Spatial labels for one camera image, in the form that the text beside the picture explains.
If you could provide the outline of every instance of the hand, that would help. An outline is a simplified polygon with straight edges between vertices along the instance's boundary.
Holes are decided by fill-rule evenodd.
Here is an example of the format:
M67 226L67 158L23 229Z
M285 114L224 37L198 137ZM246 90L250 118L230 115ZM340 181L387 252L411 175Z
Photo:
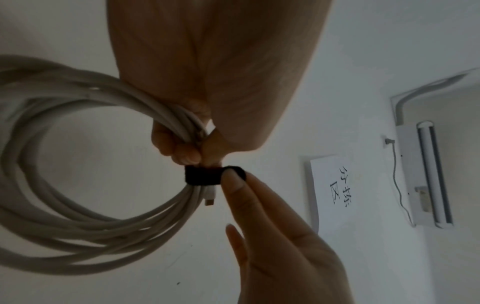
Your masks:
M110 0L120 78L215 130L201 147L153 124L152 142L181 164L212 166L260 147L315 49L332 0Z
M233 170L221 186L244 235L226 228L240 266L239 303L354 302L338 256L275 192Z

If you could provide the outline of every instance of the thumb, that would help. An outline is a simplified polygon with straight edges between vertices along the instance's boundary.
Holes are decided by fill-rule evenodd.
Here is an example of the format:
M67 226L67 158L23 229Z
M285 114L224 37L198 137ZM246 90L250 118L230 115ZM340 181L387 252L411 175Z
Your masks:
M255 245L264 244L266 239L271 239L275 234L275 226L247 183L234 170L228 169L221 176L221 187L245 240Z
M232 147L225 137L215 129L201 144L201 165L207 168L217 167L227 154L236 151L237 149Z

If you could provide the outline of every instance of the black velcro strap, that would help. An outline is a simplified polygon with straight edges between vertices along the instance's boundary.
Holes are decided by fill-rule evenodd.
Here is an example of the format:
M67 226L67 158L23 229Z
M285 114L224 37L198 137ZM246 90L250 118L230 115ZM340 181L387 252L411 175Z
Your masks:
M240 167L228 166L223 168L201 168L185 166L185 182L192 186L220 185L222 173L227 169L233 169L241 179L247 179L247 174Z

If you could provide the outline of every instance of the coiled cable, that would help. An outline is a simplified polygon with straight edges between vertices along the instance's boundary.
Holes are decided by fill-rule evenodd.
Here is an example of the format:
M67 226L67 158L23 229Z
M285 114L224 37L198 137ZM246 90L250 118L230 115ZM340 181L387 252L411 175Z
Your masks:
M185 142L198 143L207 135L191 112L162 104L114 77L35 58L0 56L0 224L30 242L68 253L31 257L0 247L0 265L62 275L121 267L161 247L203 199L214 198L213 186L187 185L154 210L120 220L82 207L46 182L38 171L37 158L49 128L61 116L108 106L150 116ZM32 192L56 214L29 202L19 184L18 168ZM119 253L129 255L85 263Z

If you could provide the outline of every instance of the white paper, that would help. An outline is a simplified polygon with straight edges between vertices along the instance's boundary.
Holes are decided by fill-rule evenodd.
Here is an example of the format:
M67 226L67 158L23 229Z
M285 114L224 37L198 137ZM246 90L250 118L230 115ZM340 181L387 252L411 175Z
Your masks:
M318 234L329 234L355 214L353 174L346 157L333 155L310 161L318 209Z

